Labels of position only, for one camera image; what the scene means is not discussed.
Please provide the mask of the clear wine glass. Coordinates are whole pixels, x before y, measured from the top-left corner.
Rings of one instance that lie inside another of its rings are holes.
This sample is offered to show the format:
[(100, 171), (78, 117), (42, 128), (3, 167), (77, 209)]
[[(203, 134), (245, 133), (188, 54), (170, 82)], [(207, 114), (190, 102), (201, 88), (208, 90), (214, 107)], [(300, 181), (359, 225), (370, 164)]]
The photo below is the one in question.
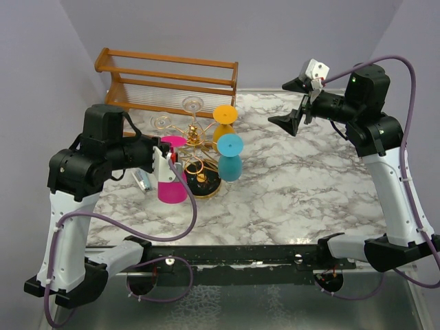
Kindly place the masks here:
[(159, 113), (151, 116), (150, 125), (156, 131), (165, 131), (172, 127), (173, 122), (168, 114)]
[(189, 96), (182, 101), (182, 109), (192, 116), (192, 125), (197, 126), (197, 114), (203, 110), (204, 101), (196, 96)]

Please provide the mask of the pink plastic goblet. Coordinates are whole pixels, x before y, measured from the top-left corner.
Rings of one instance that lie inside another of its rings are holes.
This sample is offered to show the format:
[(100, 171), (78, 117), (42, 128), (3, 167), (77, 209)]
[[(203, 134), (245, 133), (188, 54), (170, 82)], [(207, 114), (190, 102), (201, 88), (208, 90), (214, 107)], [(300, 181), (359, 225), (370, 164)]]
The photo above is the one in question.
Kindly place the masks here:
[[(186, 139), (178, 135), (168, 135), (161, 138), (161, 141), (170, 144), (171, 159), (176, 169), (180, 171), (181, 177), (186, 180), (185, 172), (182, 170), (182, 163), (178, 162), (177, 148), (186, 144)], [(178, 179), (171, 182), (158, 182), (158, 199), (166, 204), (180, 204), (185, 201), (188, 194)]]

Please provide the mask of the blue plastic goblet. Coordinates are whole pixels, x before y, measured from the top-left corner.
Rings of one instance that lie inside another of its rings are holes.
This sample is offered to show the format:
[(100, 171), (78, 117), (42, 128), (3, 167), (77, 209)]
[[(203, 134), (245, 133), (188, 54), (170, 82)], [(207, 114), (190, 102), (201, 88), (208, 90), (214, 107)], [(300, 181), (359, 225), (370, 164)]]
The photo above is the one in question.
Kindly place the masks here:
[(243, 140), (234, 133), (222, 135), (217, 141), (220, 153), (218, 160), (218, 173), (222, 180), (234, 182), (240, 178), (243, 164), (240, 157), (243, 151)]

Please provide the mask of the orange plastic goblet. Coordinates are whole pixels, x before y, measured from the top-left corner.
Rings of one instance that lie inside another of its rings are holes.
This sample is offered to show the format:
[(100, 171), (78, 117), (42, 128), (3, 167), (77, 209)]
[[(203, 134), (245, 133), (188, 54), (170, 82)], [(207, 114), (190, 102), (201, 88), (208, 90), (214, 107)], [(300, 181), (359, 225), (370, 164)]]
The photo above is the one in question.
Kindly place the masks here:
[(238, 111), (231, 105), (220, 105), (213, 112), (213, 118), (218, 124), (214, 130), (212, 141), (216, 144), (225, 134), (235, 133), (232, 125), (238, 118)]

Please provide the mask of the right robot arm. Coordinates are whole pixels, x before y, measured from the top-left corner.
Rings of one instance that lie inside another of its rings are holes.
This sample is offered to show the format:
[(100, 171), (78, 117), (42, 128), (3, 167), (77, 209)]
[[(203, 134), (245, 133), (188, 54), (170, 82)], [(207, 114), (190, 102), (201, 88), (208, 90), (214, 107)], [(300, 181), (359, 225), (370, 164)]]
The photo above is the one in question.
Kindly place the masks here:
[(373, 179), (386, 232), (378, 237), (337, 233), (320, 239), (317, 264), (331, 269), (340, 259), (354, 259), (387, 272), (425, 256), (437, 256), (439, 235), (424, 214), (410, 176), (408, 129), (382, 111), (390, 78), (375, 62), (356, 65), (347, 72), (348, 85), (339, 96), (323, 89), (329, 82), (328, 72), (324, 63), (306, 62), (298, 77), (282, 86), (304, 95), (299, 108), (268, 120), (292, 136), (301, 122), (309, 124), (313, 118), (343, 124), (342, 137), (354, 145)]

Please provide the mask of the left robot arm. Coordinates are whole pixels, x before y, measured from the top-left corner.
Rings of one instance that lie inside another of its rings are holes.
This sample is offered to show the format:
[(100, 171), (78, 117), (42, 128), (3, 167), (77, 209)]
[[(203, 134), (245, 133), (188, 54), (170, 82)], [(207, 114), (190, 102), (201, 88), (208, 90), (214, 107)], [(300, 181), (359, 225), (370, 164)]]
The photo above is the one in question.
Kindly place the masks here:
[(55, 303), (75, 309), (95, 301), (110, 277), (107, 261), (88, 261), (85, 246), (90, 212), (113, 171), (142, 168), (154, 171), (155, 156), (167, 158), (171, 146), (158, 137), (123, 136), (131, 118), (122, 108), (94, 104), (85, 111), (82, 133), (49, 161), (51, 215), (45, 256), (38, 273), (24, 284), (25, 292), (53, 295)]

